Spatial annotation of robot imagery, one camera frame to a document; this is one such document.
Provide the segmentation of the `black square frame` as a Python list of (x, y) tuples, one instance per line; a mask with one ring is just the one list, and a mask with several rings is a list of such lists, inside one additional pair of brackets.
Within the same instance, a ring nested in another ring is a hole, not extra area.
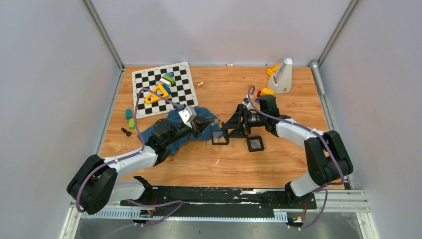
[(261, 136), (250, 136), (246, 138), (249, 152), (258, 152), (265, 150)]

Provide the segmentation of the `round metal brooch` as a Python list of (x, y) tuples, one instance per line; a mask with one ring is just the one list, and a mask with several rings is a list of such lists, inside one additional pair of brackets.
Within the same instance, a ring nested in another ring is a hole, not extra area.
[(250, 145), (251, 145), (251, 148), (253, 148), (253, 149), (261, 148), (261, 143), (260, 143), (260, 140), (258, 140), (258, 139), (251, 140)]

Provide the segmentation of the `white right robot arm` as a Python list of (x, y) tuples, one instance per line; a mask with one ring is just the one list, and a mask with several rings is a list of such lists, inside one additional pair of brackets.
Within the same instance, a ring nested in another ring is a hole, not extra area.
[(298, 207), (305, 195), (335, 180), (343, 182), (344, 177), (353, 172), (353, 164), (337, 131), (311, 129), (280, 114), (274, 95), (260, 96), (259, 106), (257, 109), (250, 101), (239, 104), (232, 117), (222, 123), (223, 137), (250, 139), (251, 129), (263, 126), (267, 132), (305, 150), (308, 170), (286, 184), (284, 201), (287, 206)]

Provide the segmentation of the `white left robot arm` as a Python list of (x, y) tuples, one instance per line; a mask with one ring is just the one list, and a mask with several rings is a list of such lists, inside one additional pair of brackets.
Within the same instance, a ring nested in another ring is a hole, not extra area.
[(152, 201), (152, 192), (143, 178), (120, 181), (120, 178), (143, 168), (154, 167), (170, 155), (170, 145), (180, 139), (197, 138), (209, 126), (217, 125), (218, 119), (195, 116), (187, 122), (172, 124), (160, 119), (152, 126), (149, 139), (136, 150), (114, 157), (89, 156), (70, 181), (66, 191), (75, 199), (79, 212), (90, 215), (106, 204), (134, 199), (146, 206)]

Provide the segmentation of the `black wire cube frame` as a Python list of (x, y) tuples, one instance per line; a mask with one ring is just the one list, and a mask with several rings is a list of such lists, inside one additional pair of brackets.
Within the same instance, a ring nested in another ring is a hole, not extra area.
[(212, 145), (228, 145), (229, 136), (227, 130), (213, 130), (211, 132)]

